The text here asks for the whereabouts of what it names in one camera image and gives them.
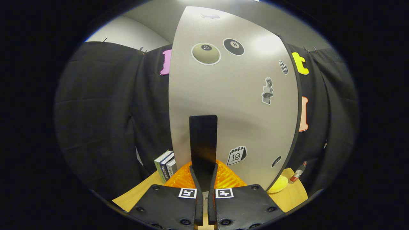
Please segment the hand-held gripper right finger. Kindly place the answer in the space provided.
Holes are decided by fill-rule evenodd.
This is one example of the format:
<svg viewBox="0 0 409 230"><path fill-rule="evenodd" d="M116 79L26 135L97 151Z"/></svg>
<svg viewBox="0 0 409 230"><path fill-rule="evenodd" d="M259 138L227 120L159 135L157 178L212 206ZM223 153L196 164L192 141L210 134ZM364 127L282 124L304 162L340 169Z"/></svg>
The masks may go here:
<svg viewBox="0 0 409 230"><path fill-rule="evenodd" d="M253 230L285 216L259 184L247 185L216 160L208 200L208 221L215 230Z"/></svg>

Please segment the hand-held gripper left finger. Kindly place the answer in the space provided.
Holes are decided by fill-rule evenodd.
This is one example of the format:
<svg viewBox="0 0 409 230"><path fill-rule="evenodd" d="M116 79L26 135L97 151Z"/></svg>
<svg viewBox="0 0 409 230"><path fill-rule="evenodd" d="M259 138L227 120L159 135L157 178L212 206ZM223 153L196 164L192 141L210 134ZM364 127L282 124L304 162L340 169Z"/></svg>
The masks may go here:
<svg viewBox="0 0 409 230"><path fill-rule="evenodd" d="M153 184L128 212L155 230L196 230L203 225L203 194L200 187L204 162L188 168L194 188Z"/></svg>

